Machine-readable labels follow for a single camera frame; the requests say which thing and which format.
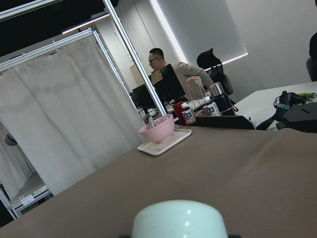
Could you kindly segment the pink bowl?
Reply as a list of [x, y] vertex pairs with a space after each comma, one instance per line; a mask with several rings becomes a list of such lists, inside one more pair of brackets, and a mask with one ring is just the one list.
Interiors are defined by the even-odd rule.
[[160, 143], [171, 137], [174, 131], [174, 118], [172, 114], [154, 120], [155, 127], [150, 124], [143, 126], [139, 133], [149, 142]]

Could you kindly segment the dark blue thermos bottle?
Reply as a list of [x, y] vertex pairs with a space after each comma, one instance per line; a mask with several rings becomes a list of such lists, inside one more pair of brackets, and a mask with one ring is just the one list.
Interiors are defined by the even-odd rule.
[[210, 86], [213, 101], [216, 103], [217, 108], [222, 116], [234, 116], [232, 104], [228, 95], [224, 91], [220, 82], [216, 82]]

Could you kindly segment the seated man in beige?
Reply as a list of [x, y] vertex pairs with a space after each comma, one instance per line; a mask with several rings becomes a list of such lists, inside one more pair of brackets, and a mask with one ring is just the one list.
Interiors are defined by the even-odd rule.
[[[149, 65], [154, 71], [161, 70], [168, 63], [164, 59], [162, 49], [153, 48], [149, 51]], [[205, 72], [203, 68], [189, 65], [185, 62], [170, 63], [178, 80], [185, 91], [185, 98], [187, 100], [198, 100], [203, 98], [202, 90], [206, 86], [207, 91], [213, 84], [212, 79]]]

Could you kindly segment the red can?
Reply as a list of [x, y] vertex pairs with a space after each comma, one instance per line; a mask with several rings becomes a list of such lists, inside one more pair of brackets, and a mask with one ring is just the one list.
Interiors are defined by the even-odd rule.
[[182, 101], [180, 101], [177, 104], [174, 104], [173, 105], [173, 109], [174, 109], [174, 111], [175, 111], [175, 113], [176, 113], [176, 115], [177, 115], [177, 117], [178, 117], [178, 119], [180, 121], [180, 124], [181, 125], [186, 125], [184, 117], [182, 115], [182, 112], [183, 112], [182, 104], [183, 104]]

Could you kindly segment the black office chair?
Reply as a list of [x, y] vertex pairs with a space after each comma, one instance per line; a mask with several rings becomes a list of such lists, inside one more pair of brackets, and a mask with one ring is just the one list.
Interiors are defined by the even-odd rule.
[[220, 82], [227, 95], [233, 94], [229, 76], [223, 72], [222, 62], [214, 55], [213, 48], [198, 55], [197, 65], [207, 71], [214, 83]]

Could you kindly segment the green cup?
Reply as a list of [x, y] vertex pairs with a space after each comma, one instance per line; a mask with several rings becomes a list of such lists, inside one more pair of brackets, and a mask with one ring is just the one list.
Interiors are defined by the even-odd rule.
[[133, 238], [227, 238], [222, 215], [191, 200], [169, 200], [142, 209], [135, 217]]

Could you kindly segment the beige tray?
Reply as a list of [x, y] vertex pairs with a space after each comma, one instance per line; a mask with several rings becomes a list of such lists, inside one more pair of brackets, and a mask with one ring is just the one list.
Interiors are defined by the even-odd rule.
[[168, 149], [172, 148], [179, 142], [183, 141], [191, 134], [192, 131], [190, 129], [176, 128], [174, 132], [171, 134], [170, 138], [166, 139], [165, 141], [160, 143], [145, 141], [144, 143], [139, 145], [137, 149], [141, 152], [145, 152], [152, 156], [158, 156], [166, 152]]

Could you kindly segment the person in blue hoodie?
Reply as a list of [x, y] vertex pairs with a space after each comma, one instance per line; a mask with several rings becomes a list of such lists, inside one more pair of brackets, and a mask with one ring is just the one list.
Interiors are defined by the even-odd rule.
[[313, 34], [309, 42], [309, 58], [306, 68], [312, 82], [317, 80], [317, 34]]

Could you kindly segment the white curtain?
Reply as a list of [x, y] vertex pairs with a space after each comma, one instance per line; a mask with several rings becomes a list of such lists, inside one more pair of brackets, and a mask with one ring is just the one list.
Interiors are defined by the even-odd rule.
[[6, 70], [0, 117], [52, 194], [143, 142], [143, 121], [94, 36]]

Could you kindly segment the metal tongs in bowl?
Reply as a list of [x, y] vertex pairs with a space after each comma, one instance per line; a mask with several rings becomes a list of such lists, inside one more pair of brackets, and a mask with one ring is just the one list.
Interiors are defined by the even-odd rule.
[[149, 116], [149, 124], [150, 124], [150, 128], [154, 128], [155, 127], [155, 123], [154, 123], [154, 119], [152, 116]]

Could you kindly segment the metal reacher grabber pole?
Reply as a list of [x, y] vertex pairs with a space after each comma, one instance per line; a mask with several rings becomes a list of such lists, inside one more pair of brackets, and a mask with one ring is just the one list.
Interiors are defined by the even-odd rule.
[[297, 95], [305, 98], [316, 98], [317, 94], [316, 93], [298, 93]]

